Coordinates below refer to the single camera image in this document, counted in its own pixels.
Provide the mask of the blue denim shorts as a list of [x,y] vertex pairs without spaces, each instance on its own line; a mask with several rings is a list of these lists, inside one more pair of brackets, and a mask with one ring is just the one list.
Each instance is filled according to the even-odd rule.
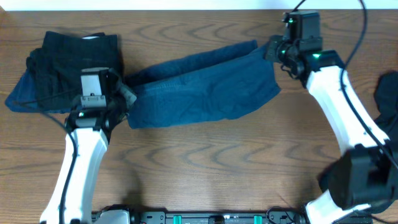
[[279,92],[267,47],[256,40],[153,65],[125,78],[137,95],[132,129],[238,119]]

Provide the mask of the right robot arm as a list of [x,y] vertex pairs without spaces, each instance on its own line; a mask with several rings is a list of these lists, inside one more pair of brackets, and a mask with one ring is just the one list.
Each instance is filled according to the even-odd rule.
[[274,35],[266,60],[288,73],[322,108],[338,141],[341,157],[326,177],[326,190],[305,206],[308,223],[336,223],[397,200],[397,143],[368,115],[334,50],[322,39],[291,40]]

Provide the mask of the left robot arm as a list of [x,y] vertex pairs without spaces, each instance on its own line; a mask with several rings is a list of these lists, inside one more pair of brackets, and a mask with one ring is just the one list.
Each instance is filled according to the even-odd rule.
[[113,68],[83,69],[80,83],[81,93],[63,124],[65,155],[41,223],[92,222],[96,180],[111,133],[137,99]]

